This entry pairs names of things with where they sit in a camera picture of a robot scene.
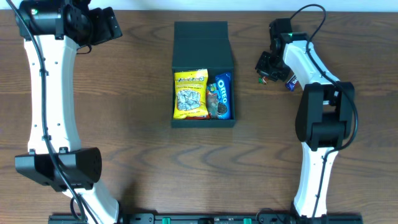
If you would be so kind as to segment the green red candy bar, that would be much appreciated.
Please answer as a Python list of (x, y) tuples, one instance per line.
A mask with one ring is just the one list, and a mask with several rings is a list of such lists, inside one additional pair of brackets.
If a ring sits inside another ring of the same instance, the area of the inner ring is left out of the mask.
[(267, 77), (259, 77), (258, 78), (258, 82), (263, 84), (263, 85), (266, 85), (266, 84), (268, 84), (269, 79)]

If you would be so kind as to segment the red Hacks candy bag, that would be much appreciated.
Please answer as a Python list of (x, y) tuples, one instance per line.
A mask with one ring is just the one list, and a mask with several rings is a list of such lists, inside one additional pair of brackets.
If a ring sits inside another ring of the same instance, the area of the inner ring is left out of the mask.
[(184, 119), (189, 119), (189, 120), (203, 120), (203, 119), (210, 119), (210, 115), (201, 115), (201, 116), (187, 116)]

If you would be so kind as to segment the blue Oreo cookie pack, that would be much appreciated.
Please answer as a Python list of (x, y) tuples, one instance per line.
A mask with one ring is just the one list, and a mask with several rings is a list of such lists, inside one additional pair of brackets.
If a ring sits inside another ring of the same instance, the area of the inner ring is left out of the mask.
[(215, 77), (218, 91), (218, 119), (231, 119), (231, 73)]

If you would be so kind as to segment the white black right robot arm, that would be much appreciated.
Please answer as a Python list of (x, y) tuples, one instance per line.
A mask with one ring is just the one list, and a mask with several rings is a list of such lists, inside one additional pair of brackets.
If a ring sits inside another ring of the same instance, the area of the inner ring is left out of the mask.
[(305, 221), (326, 219), (326, 195), (333, 162), (351, 132), (354, 86), (332, 75), (305, 32), (294, 32), (289, 18), (269, 25), (271, 45), (255, 67), (268, 80), (293, 74), (303, 93), (295, 119), (302, 144), (300, 183), (293, 201), (296, 216)]

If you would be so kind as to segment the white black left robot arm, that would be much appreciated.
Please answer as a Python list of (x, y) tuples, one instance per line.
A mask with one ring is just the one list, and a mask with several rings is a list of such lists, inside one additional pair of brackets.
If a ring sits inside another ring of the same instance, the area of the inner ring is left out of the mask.
[(122, 36), (111, 7), (88, 1), (22, 1), (12, 10), (28, 57), (32, 125), (15, 168), (70, 198), (69, 216), (50, 223), (117, 223), (119, 202), (101, 181), (96, 147), (84, 148), (75, 121), (73, 72), (78, 51)]

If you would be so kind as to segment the dark green gift box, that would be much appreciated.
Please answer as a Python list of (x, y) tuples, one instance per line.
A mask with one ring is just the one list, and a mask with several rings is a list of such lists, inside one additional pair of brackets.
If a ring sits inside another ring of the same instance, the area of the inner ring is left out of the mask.
[(173, 128), (232, 128), (236, 123), (234, 57), (226, 21), (175, 22), (172, 73), (207, 69), (208, 83), (222, 73), (231, 74), (231, 119), (171, 119)]

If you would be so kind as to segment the purple Dairy Milk bar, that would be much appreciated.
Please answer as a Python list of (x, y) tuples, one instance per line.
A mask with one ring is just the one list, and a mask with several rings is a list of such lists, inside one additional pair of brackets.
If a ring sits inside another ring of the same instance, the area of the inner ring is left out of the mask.
[(285, 87), (289, 91), (294, 91), (298, 86), (299, 86), (299, 81), (296, 75), (292, 75), (291, 78), (285, 84)]

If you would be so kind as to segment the green Haribo gummy bag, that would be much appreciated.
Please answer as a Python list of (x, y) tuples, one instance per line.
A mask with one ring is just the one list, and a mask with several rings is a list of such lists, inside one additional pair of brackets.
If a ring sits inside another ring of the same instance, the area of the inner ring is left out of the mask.
[(206, 107), (211, 119), (218, 118), (218, 90), (215, 83), (206, 88)]

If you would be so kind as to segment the yellow nut snack bag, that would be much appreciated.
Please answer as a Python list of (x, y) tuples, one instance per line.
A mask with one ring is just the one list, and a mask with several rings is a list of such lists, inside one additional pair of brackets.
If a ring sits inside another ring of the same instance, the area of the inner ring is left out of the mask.
[(207, 69), (174, 73), (175, 109), (173, 119), (208, 114), (206, 107), (207, 81)]

